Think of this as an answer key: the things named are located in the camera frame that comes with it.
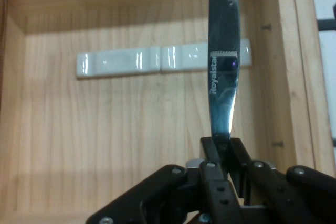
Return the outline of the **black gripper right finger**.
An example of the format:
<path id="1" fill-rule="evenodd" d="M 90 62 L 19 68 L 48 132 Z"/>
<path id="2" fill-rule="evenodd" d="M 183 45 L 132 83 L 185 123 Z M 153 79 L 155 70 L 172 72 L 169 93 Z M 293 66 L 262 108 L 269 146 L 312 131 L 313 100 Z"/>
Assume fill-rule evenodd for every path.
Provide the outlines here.
<path id="1" fill-rule="evenodd" d="M 335 223 L 335 178 L 307 166 L 281 173 L 250 158 L 242 141 L 230 140 L 228 172 L 238 197 L 266 204 L 280 223 Z"/>

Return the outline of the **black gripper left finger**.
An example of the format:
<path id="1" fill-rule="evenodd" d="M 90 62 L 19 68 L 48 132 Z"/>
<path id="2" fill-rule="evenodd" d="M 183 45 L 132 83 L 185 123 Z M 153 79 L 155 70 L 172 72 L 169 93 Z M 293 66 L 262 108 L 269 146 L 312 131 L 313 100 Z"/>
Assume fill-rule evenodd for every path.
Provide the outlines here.
<path id="1" fill-rule="evenodd" d="M 190 212 L 211 223 L 243 222 L 233 187 L 222 169 L 227 141 L 201 139 L 204 160 L 195 168 L 166 165 L 93 213 L 87 223 L 183 223 Z"/>

